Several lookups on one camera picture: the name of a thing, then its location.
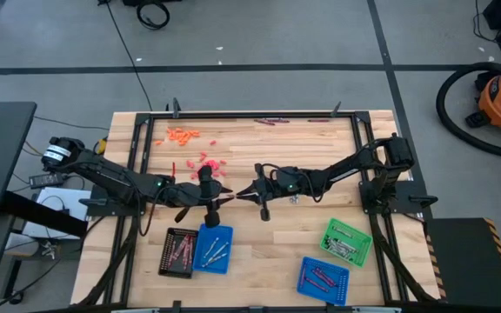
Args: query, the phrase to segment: blue plastic tray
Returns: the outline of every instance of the blue plastic tray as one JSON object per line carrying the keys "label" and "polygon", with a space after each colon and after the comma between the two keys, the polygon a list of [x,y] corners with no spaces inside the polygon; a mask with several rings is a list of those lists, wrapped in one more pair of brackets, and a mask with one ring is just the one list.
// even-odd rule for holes
{"label": "blue plastic tray", "polygon": [[[318,276],[314,275],[314,273],[312,273],[312,270],[314,270],[315,268],[320,268],[326,276],[331,278],[336,283],[336,286],[330,288],[327,283],[318,278]],[[305,276],[309,277],[312,281],[319,284],[320,286],[325,287],[328,292],[324,292],[313,284],[305,281],[303,279],[303,271]],[[327,303],[345,306],[345,302],[347,301],[348,287],[349,270],[347,270],[346,268],[318,261],[307,256],[303,258],[303,264],[301,264],[301,270],[299,271],[299,278],[297,280],[298,293],[306,296],[312,296],[313,298],[326,301]]]}
{"label": "blue plastic tray", "polygon": [[[219,239],[217,240],[214,249],[212,249],[212,251],[206,258],[204,258],[204,255],[206,254],[206,252],[208,252],[210,246],[212,245],[212,243],[214,243],[214,240],[216,240],[216,238]],[[227,256],[224,256],[214,263],[203,267],[203,265],[206,264],[206,261],[208,261],[208,259],[226,242],[229,244],[218,255],[221,256],[223,253],[227,253]],[[218,225],[214,228],[209,229],[206,227],[206,225],[201,224],[200,231],[198,231],[197,251],[195,252],[195,259],[192,262],[192,269],[209,273],[227,274],[227,269],[230,265],[232,244],[233,228],[229,226]]]}

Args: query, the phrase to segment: wooden table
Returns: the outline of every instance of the wooden table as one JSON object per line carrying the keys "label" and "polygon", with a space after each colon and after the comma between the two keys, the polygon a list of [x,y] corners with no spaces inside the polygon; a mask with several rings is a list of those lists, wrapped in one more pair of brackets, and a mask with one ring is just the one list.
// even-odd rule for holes
{"label": "wooden table", "polygon": [[[370,114],[376,138],[389,137],[396,131],[390,110],[374,110]],[[124,166],[129,155],[135,115],[134,112],[116,113],[111,123],[105,157]],[[201,137],[179,146],[166,139],[168,127],[200,130]],[[139,150],[144,146],[144,133],[143,129]],[[186,167],[186,160],[197,162],[200,151],[207,151],[209,158],[227,161],[222,168],[227,177],[219,177],[218,180],[235,192],[246,188],[256,178],[254,163],[322,169],[356,151],[351,122],[345,118],[329,123],[292,119],[291,123],[277,126],[263,125],[252,119],[159,120],[154,125],[152,138],[164,140],[164,143],[152,144],[149,173],[169,175],[171,163],[176,162],[177,181],[190,181],[193,170]],[[217,140],[217,144],[210,146],[212,139]],[[141,151],[137,156],[135,169],[140,168]],[[331,217],[370,233],[368,217],[362,211],[358,194],[359,180],[360,175],[355,175],[335,184],[318,204],[304,196],[296,205],[290,204],[288,199],[272,201],[269,203],[271,220],[268,223],[260,219],[259,208],[254,203],[241,200],[227,203],[219,211],[222,223],[234,228],[227,275],[194,272],[192,279],[159,276],[157,271],[167,228],[198,230],[205,215],[205,208],[194,208],[181,223],[176,224],[173,218],[180,209],[159,207],[148,236],[137,239],[129,307],[170,307],[174,300],[181,300],[184,307],[325,305],[296,292],[303,256],[350,269],[349,305],[383,304],[373,249],[366,265],[360,269],[319,248]],[[116,222],[115,217],[105,218],[86,239],[72,303],[88,294],[108,266]],[[146,223],[147,218],[143,220],[143,225]],[[393,216],[393,224],[405,266],[428,293],[439,297],[422,224],[401,215]],[[392,295],[397,298],[393,267],[387,260],[386,264]],[[122,279],[123,269],[119,269],[114,301],[118,300]]]}

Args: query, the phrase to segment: shop vacuum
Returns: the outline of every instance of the shop vacuum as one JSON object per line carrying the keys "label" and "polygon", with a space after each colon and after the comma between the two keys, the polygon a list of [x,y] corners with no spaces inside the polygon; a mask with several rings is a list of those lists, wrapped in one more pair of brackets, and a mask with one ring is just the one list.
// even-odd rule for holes
{"label": "shop vacuum", "polygon": [[501,156],[501,147],[486,143],[460,129],[452,122],[445,110],[445,96],[450,87],[459,78],[475,71],[483,71],[475,81],[475,86],[480,92],[478,111],[466,117],[465,121],[471,128],[478,128],[488,124],[501,128],[501,64],[491,62],[474,63],[453,73],[440,87],[436,98],[436,111],[444,127],[454,136],[473,147]]}

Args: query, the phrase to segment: desk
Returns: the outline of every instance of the desk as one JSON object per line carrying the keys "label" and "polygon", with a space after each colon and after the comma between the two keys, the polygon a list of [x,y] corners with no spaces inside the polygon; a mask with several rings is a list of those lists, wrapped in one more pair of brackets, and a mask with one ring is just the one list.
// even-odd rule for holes
{"label": "desk", "polygon": [[[129,156],[135,116],[134,112],[116,113],[111,123],[105,157],[123,166]],[[370,111],[370,116],[376,138],[389,137],[396,131],[390,110]],[[168,127],[200,130],[201,137],[182,147],[165,139]],[[144,133],[141,131],[139,138],[136,170],[140,168]],[[149,173],[169,175],[171,163],[175,162],[177,182],[190,181],[192,170],[186,167],[186,160],[197,161],[204,150],[209,158],[227,161],[223,167],[227,176],[218,180],[235,192],[256,178],[254,163],[320,169],[356,151],[349,119],[309,123],[295,118],[291,123],[277,126],[248,118],[158,120],[152,138],[164,143],[151,145]],[[212,139],[217,143],[210,146]],[[331,217],[370,233],[368,216],[362,211],[358,193],[359,180],[360,176],[355,175],[335,184],[318,204],[306,197],[301,197],[297,205],[290,204],[288,199],[272,201],[268,223],[260,219],[259,208],[253,203],[240,200],[227,203],[219,213],[222,223],[234,228],[234,237],[230,268],[225,276],[194,272],[192,279],[179,279],[157,274],[167,228],[198,230],[205,214],[205,208],[194,208],[176,224],[173,218],[180,209],[158,208],[148,236],[137,239],[128,306],[170,307],[174,300],[181,300],[184,307],[323,306],[324,302],[296,292],[303,256],[350,269],[349,305],[383,304],[374,250],[366,265],[359,269],[318,246]],[[116,222],[115,217],[105,218],[86,239],[72,303],[88,294],[108,266]],[[421,223],[394,215],[393,224],[405,266],[428,293],[439,297]],[[393,268],[389,262],[386,265],[392,295],[396,298]],[[122,273],[122,269],[117,271],[113,301],[118,301]]]}

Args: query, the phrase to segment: green tray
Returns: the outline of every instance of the green tray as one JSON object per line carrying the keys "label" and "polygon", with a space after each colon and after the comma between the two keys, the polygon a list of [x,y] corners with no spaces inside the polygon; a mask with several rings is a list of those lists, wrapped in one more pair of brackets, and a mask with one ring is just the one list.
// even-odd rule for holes
{"label": "green tray", "polygon": [[[335,251],[328,250],[328,239],[333,238],[339,242],[343,242],[348,247],[351,246],[354,251],[350,252],[347,257],[339,254]],[[325,231],[322,241],[320,242],[320,248],[326,250],[344,259],[345,261],[357,265],[358,267],[363,267],[366,262],[366,257],[369,255],[371,250],[372,237],[366,235],[362,231],[356,230],[346,223],[338,221],[332,218],[328,223],[328,229]]]}

